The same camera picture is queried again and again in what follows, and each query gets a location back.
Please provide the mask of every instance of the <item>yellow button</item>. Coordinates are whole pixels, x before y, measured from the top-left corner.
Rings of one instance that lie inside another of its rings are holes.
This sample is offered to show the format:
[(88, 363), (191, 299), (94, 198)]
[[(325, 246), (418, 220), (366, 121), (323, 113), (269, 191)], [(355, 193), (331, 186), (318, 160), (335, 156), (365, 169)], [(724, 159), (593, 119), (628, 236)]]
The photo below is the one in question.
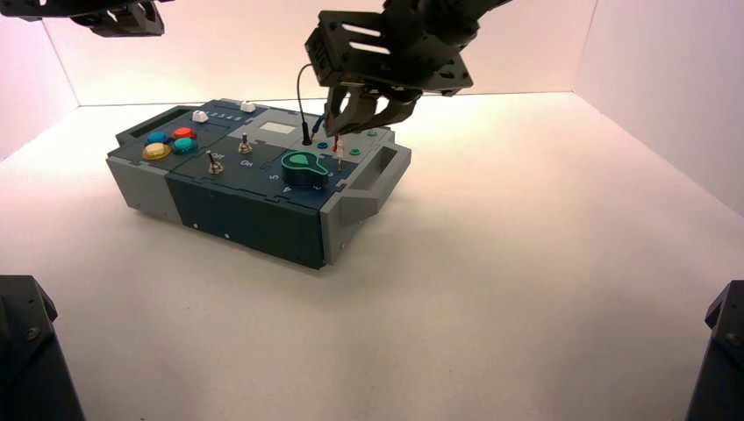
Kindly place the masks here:
[(151, 143), (142, 151), (142, 158), (148, 161), (161, 160), (170, 155), (170, 146), (163, 143)]

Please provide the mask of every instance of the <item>round button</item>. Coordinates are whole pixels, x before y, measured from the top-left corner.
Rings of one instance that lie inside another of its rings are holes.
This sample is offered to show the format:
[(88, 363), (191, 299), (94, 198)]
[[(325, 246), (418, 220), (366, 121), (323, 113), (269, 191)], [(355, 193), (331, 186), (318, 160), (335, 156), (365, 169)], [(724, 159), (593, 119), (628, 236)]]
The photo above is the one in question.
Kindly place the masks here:
[(142, 158), (148, 161), (161, 160), (170, 155), (170, 146), (162, 143), (151, 143), (142, 151)]
[(195, 140), (184, 138), (173, 142), (173, 153), (183, 155), (185, 153), (194, 152), (198, 148)]
[(168, 140), (168, 135), (164, 132), (152, 132), (149, 136), (147, 136), (147, 143), (148, 145), (151, 143), (165, 143)]
[(181, 127), (173, 132), (173, 139), (195, 138), (197, 136), (190, 127)]

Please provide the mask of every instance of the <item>screw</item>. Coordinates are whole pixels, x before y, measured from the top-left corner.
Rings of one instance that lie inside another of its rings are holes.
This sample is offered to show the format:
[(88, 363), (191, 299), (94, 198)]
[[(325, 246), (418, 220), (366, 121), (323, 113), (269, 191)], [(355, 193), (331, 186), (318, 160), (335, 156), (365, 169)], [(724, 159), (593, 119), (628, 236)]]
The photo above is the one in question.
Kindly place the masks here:
[(31, 329), (29, 329), (28, 331), (26, 331), (26, 333), (25, 333), (25, 340), (31, 342), (32, 340), (38, 338), (40, 334), (41, 334), (41, 329), (40, 328), (38, 328), (38, 327), (32, 327)]
[(741, 338), (741, 336), (737, 335), (736, 333), (728, 333), (726, 335), (726, 340), (729, 344), (732, 346), (736, 346), (737, 348), (741, 348), (744, 346), (744, 339)]

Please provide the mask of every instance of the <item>red button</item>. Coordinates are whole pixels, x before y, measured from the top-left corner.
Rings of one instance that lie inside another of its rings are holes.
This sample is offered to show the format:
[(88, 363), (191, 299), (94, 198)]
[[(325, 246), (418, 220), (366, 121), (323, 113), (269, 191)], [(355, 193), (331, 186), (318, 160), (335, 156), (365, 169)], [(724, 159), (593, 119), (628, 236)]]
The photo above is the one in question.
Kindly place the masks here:
[(194, 133), (194, 131), (191, 130), (189, 127), (181, 127), (180, 129), (175, 129), (175, 132), (173, 132), (173, 139), (194, 139), (196, 136), (197, 134)]

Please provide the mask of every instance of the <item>green knob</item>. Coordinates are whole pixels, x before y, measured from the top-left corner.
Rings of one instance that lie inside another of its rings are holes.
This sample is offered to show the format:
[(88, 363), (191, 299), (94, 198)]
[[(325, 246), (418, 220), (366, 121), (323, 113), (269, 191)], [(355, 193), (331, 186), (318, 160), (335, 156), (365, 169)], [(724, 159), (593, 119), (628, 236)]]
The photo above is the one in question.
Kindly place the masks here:
[(312, 152), (297, 151), (282, 157), (284, 182), (292, 186), (325, 186), (329, 171), (323, 167), (320, 157)]

